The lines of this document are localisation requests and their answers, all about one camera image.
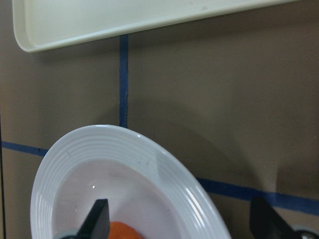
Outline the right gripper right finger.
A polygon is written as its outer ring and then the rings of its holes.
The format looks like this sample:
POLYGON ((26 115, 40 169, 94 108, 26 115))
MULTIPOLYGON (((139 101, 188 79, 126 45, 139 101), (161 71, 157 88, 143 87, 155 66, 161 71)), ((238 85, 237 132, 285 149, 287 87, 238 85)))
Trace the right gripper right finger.
POLYGON ((295 231, 261 197, 250 204, 250 231, 255 239, 296 239, 295 231))

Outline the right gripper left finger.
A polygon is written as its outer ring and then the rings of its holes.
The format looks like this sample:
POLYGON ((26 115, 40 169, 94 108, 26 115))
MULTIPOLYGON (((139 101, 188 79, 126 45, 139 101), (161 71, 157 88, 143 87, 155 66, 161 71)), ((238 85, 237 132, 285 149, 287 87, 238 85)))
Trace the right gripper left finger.
POLYGON ((78 239, 107 239, 110 232, 107 199, 98 199, 77 233, 78 239))

